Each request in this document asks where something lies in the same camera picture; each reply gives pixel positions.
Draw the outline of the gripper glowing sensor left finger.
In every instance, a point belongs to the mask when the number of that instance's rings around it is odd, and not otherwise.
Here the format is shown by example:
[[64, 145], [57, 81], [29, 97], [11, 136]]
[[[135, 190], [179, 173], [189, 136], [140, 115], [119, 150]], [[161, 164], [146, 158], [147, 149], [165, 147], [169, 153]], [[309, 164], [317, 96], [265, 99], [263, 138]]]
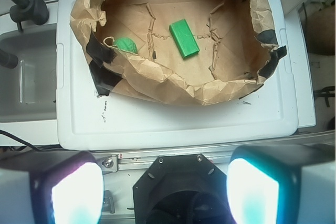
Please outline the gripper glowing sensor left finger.
[[1, 154], [1, 223], [98, 223], [103, 192], [90, 152]]

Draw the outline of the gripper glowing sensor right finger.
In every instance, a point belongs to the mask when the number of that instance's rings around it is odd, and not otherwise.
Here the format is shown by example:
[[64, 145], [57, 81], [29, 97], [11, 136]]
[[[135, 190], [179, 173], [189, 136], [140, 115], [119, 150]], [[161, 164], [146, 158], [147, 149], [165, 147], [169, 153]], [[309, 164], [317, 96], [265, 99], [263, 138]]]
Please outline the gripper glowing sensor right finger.
[[239, 146], [226, 187], [237, 223], [335, 223], [335, 147]]

